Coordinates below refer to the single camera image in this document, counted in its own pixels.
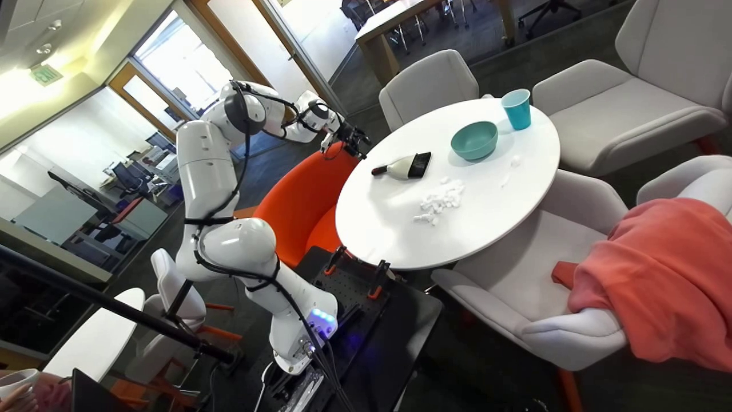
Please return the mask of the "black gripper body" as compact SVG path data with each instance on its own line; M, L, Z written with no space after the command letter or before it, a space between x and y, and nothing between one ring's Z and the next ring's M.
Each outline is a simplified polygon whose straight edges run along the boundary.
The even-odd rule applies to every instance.
M347 153L363 153L368 149L368 135L357 126L342 123L335 137L346 143Z

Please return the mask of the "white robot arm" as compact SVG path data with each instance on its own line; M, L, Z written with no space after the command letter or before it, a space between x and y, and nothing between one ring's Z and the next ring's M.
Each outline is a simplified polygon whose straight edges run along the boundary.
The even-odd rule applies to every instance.
M277 235L265 220L234 214L245 172L234 167L231 149L257 132L298 143L320 137L320 153L342 143L362 156L368 141L313 92L287 101L273 86L230 80L219 101L176 132L183 238L176 253L155 249L152 268L160 285L168 285L168 277L238 280L247 298L271 313L269 341L277 365L299 376L338 330L338 299L303 280L274 252Z

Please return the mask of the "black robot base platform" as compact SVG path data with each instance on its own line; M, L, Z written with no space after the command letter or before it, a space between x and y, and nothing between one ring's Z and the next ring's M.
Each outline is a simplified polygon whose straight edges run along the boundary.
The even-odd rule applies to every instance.
M210 377L203 412L394 412L439 321L442 303L415 285L389 280L380 299L368 299L374 265L347 253L322 275L330 252L312 249L298 272L335 292L342 330L320 363L287 376L269 348L271 316L245 292L234 305L235 330L245 333L240 357Z

